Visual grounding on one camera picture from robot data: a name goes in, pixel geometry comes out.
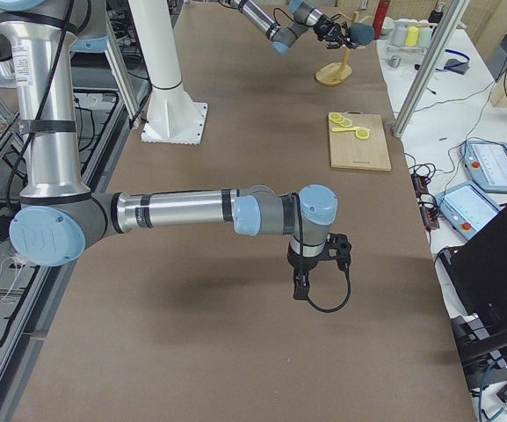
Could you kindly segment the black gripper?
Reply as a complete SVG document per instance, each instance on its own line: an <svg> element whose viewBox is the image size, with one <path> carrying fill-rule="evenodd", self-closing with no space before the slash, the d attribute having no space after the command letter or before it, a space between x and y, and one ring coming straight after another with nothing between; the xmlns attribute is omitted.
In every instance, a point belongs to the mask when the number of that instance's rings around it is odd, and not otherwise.
<svg viewBox="0 0 507 422"><path fill-rule="evenodd" d="M310 283L308 273L320 261L330 260L329 239L317 245L301 244L294 236L290 238L287 250L288 263L293 268L293 298L296 301L307 301Z"/></svg>
<svg viewBox="0 0 507 422"><path fill-rule="evenodd" d="M346 47L354 49L355 45L346 37L345 23L338 23L327 15L321 15L314 25L314 32L319 41L326 41L327 49Z"/></svg>

